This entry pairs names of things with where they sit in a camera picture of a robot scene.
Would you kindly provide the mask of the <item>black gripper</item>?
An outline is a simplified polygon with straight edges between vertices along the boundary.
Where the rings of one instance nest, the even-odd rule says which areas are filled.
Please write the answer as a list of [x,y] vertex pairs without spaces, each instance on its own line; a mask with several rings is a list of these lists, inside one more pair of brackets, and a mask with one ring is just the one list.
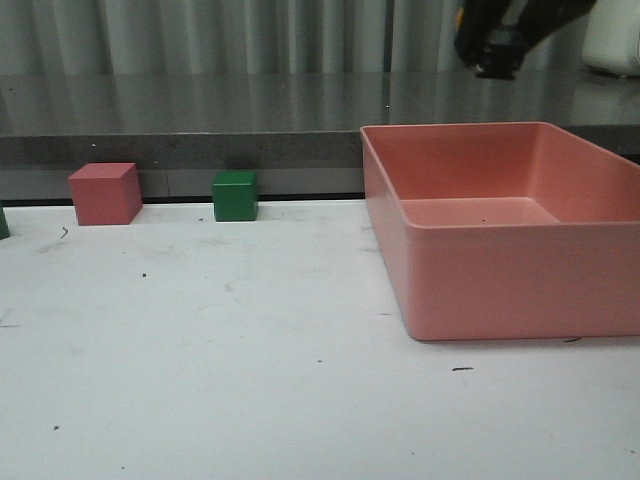
[[467,0],[456,17],[455,52],[483,79],[513,80],[526,55],[557,30],[590,13],[595,0],[528,1],[513,24],[509,1]]

